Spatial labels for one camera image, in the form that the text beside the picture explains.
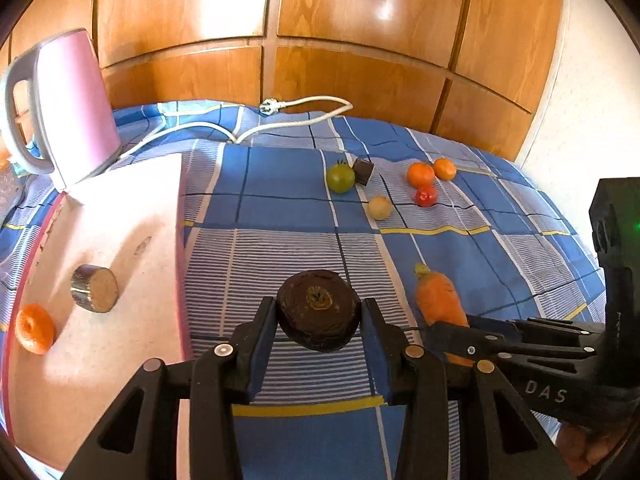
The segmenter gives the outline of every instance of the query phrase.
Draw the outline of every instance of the orange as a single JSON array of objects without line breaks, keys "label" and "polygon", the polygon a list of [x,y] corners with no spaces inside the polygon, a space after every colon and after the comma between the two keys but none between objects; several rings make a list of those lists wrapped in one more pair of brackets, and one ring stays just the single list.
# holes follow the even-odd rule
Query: orange
[{"label": "orange", "polygon": [[406,172],[406,179],[416,189],[433,184],[435,174],[433,168],[424,162],[414,162]]},{"label": "orange", "polygon": [[53,345],[56,328],[49,313],[39,304],[25,306],[15,317],[15,336],[25,350],[43,355]]},{"label": "orange", "polygon": [[448,158],[439,158],[433,163],[433,171],[440,180],[451,180],[456,176],[456,165]]}]

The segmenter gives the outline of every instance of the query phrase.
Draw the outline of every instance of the red tomato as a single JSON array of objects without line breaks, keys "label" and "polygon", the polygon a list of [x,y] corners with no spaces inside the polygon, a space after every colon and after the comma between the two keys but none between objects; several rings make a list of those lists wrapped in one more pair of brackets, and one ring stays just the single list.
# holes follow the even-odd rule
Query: red tomato
[{"label": "red tomato", "polygon": [[433,186],[419,187],[414,200],[420,207],[432,206],[438,201],[438,190]]}]

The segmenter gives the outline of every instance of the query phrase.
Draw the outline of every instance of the chocolate piece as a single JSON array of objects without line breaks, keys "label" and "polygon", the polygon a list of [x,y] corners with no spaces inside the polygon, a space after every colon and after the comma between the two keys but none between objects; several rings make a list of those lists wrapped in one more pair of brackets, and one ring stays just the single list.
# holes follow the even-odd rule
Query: chocolate piece
[{"label": "chocolate piece", "polygon": [[368,160],[363,160],[362,158],[357,158],[351,168],[356,174],[356,183],[361,186],[366,186],[371,177],[371,173],[373,173],[373,163]]},{"label": "chocolate piece", "polygon": [[318,352],[345,346],[360,323],[360,298],[330,270],[306,270],[288,278],[276,307],[284,333]]}]

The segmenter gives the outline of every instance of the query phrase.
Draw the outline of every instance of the bed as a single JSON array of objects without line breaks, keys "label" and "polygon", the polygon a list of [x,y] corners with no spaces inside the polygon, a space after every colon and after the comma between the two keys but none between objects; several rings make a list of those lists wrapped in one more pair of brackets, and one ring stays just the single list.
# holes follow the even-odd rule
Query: bed
[{"label": "bed", "polygon": [[[234,134],[320,112],[265,117],[215,101],[170,102],[114,112],[124,149],[158,128],[193,121]],[[184,295],[191,349],[199,355],[250,320],[260,298],[292,274],[338,272],[361,298],[375,297],[387,322],[421,342],[414,266],[454,283],[468,314],[604,322],[604,275],[549,197],[510,162],[415,130],[351,117],[261,132],[243,144],[202,126],[159,137],[111,169],[182,153]],[[438,203],[419,208],[404,174],[416,160],[447,157],[458,168],[437,181]],[[334,194],[324,182],[338,161],[370,160],[366,187]],[[373,196],[391,199],[385,221],[366,215]],[[4,338],[15,289],[57,192],[45,176],[0,230],[0,316]],[[280,329],[264,386],[236,406],[247,480],[393,477],[404,410],[378,395],[356,336],[332,354],[311,352]],[[450,403],[452,477],[458,474],[457,407]],[[539,416],[549,433],[557,421]]]}]

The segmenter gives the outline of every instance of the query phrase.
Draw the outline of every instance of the white wall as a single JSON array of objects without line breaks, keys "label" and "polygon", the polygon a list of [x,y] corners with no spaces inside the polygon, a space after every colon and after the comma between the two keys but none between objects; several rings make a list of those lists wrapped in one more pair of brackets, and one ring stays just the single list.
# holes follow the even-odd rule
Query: white wall
[{"label": "white wall", "polygon": [[640,176],[640,54],[604,0],[564,0],[545,92],[516,163],[593,249],[598,180]]}]

